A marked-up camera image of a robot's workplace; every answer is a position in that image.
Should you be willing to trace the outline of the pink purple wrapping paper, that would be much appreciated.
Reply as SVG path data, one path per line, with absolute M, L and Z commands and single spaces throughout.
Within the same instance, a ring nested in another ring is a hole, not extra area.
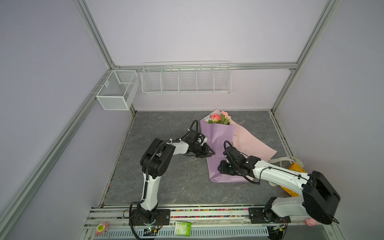
M 215 110 L 211 115 L 220 115 L 220 110 Z M 214 183 L 245 183 L 246 180 L 241 176 L 230 176 L 221 174 L 218 167 L 222 160 L 225 160 L 224 141 L 229 141 L 238 151 L 255 156 L 264 161 L 269 161 L 277 153 L 276 150 L 264 144 L 261 140 L 252 135 L 246 128 L 237 124 L 233 120 L 229 125 L 209 124 L 200 120 L 201 133 L 208 138 L 207 144 L 216 153 L 207 158 L 209 178 Z

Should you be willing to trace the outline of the white fake rose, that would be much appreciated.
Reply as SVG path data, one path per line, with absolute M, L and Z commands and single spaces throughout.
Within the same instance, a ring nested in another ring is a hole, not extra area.
M 212 122 L 211 116 L 206 116 L 206 117 L 204 118 L 204 121 L 205 121 L 206 123 L 211 123 L 211 122 Z

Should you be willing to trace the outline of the red pink fake rose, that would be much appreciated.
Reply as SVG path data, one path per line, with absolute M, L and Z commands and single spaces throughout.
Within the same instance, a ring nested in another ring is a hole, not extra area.
M 222 115 L 211 115 L 209 123 L 211 124 L 221 124 L 222 123 Z

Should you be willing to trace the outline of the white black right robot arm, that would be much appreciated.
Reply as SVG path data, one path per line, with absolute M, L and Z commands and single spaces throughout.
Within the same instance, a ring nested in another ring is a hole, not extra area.
M 245 156 L 229 141 L 224 141 L 223 146 L 225 160 L 218 167 L 221 174 L 242 177 L 254 185 L 269 181 L 297 194 L 289 198 L 271 197 L 261 211 L 260 220 L 276 223 L 290 217 L 310 217 L 325 225 L 336 222 L 341 197 L 322 173 L 301 173 Z

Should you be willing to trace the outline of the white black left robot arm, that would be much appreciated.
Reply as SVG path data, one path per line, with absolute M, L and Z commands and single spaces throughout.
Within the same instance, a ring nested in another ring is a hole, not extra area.
M 144 186 L 141 200 L 130 203 L 129 215 L 124 216 L 133 226 L 139 223 L 153 224 L 156 222 L 158 208 L 158 192 L 161 177 L 167 171 L 171 159 L 175 155 L 208 158 L 215 155 L 208 145 L 208 138 L 199 132 L 199 121 L 194 120 L 185 135 L 178 139 L 153 140 L 141 158 Z

